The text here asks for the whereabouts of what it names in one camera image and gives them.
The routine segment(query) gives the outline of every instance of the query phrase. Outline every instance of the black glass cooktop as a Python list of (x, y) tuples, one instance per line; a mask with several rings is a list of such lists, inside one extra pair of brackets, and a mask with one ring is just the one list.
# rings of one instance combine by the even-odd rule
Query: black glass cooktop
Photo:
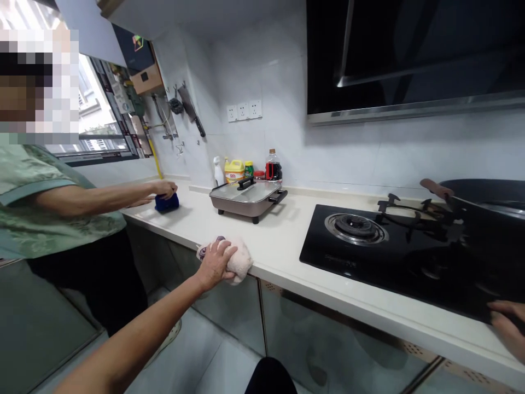
[(489, 323), (487, 302), (525, 301), (523, 281), (477, 258), (463, 233), (460, 224), (317, 205), (299, 260)]

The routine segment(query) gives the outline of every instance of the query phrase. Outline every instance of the kitchen counter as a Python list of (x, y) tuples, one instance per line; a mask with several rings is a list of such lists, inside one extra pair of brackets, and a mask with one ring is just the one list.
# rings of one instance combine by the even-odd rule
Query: kitchen counter
[(525, 389), (525, 366), (504, 348), (491, 326), (299, 261), (316, 204), (377, 211), (377, 201), (386, 196), (290, 191), (255, 225), (250, 218), (218, 215), (205, 189), (176, 182), (179, 209), (161, 214), (151, 202), (123, 210), (126, 219), (193, 250), (217, 235), (240, 235), (254, 260), (252, 275), (515, 389)]

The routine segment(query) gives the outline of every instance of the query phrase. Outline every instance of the pink towel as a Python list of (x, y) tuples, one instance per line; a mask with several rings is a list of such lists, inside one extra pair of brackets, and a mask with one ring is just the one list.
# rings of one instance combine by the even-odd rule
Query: pink towel
[[(226, 240), (223, 236), (218, 236), (216, 238), (217, 241), (220, 241), (219, 245)], [(237, 246), (237, 252), (234, 253), (234, 255), (230, 258), (230, 261), (228, 261), (228, 265), (226, 266), (226, 271), (230, 271), (235, 273), (235, 277), (233, 279), (227, 279), (226, 282), (228, 282), (231, 285), (238, 285), (243, 281), (243, 279), (246, 277), (246, 274), (250, 270), (253, 260), (250, 256), (250, 252), (248, 251), (248, 248), (244, 244), (241, 238), (239, 237), (229, 237), (228, 241), (231, 242), (231, 245), (226, 248), (228, 250), (229, 248), (233, 246)], [(208, 245), (201, 245), (199, 250), (197, 250), (197, 258), (200, 261), (204, 260), (204, 256), (206, 255), (206, 248)]]

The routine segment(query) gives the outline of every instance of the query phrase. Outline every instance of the wall outlet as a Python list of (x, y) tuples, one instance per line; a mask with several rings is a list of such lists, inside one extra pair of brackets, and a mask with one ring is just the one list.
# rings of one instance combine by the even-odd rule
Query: wall outlet
[(239, 120), (245, 120), (250, 118), (249, 114), (249, 104), (248, 103), (240, 103), (237, 104), (237, 115)]
[(251, 100), (250, 103), (249, 116), (250, 119), (257, 119), (263, 117), (263, 104), (260, 100)]
[(237, 116), (237, 106), (227, 106), (226, 111), (228, 114), (228, 122), (233, 122), (238, 119)]

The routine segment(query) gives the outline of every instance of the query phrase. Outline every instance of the hand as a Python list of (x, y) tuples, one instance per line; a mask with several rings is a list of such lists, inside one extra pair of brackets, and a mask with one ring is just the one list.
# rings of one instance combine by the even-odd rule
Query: hand
[(195, 274), (203, 291), (211, 290), (222, 279), (233, 279), (235, 277), (235, 273), (226, 271), (226, 265), (230, 257), (237, 252), (237, 247), (231, 247), (226, 251), (231, 242), (223, 241), (220, 245), (219, 243), (220, 241), (215, 241), (212, 245), (208, 245), (204, 260)]
[(133, 208), (133, 207), (136, 207), (136, 206), (141, 206), (141, 205), (144, 205), (144, 204), (148, 204), (148, 203), (150, 203), (153, 199), (155, 199), (155, 197), (153, 197), (153, 196), (147, 196), (147, 197), (144, 198), (144, 199), (140, 199), (140, 200), (138, 200), (137, 202), (134, 202), (133, 204), (131, 204), (130, 206), (128, 206), (128, 208)]
[(151, 182), (153, 193), (161, 195), (163, 200), (169, 200), (177, 192), (177, 185), (171, 181)]
[(525, 364), (525, 337), (507, 317), (500, 313), (513, 314), (525, 321), (525, 304), (494, 301), (488, 303), (488, 307), (492, 309), (492, 325), (501, 336), (503, 344), (521, 363)]

